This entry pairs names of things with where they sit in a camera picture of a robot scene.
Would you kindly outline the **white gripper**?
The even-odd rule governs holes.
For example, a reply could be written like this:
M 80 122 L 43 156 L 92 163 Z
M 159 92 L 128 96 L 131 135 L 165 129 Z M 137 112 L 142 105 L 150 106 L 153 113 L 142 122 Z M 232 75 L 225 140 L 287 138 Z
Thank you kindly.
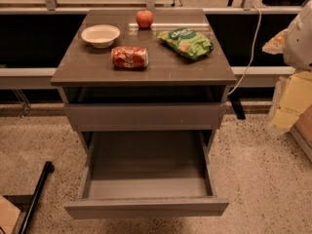
M 283 53 L 285 64 L 296 69 L 312 70 L 312 1 L 290 23 L 266 42 L 262 51 L 270 55 Z M 296 72 L 280 77 L 276 83 L 268 114 L 268 132 L 280 136 L 288 132 L 299 116 L 312 104 L 312 73 Z

